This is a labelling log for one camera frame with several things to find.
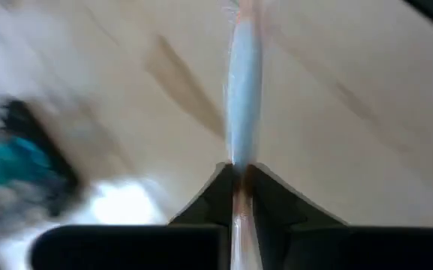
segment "wooden board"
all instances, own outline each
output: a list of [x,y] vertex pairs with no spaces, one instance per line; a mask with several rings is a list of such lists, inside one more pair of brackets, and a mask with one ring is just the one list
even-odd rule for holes
[[[134,178],[171,217],[227,158],[225,6],[0,3],[0,92],[88,181]],[[433,25],[395,0],[270,12],[258,161],[352,224],[433,226]]]

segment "light wood surface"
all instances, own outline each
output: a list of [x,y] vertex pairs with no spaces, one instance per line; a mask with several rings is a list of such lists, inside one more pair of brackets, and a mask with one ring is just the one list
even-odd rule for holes
[[[0,93],[32,101],[86,181],[136,179],[170,218],[227,159],[234,8],[1,0]],[[258,161],[352,224],[433,226],[433,25],[396,0],[269,14]]]

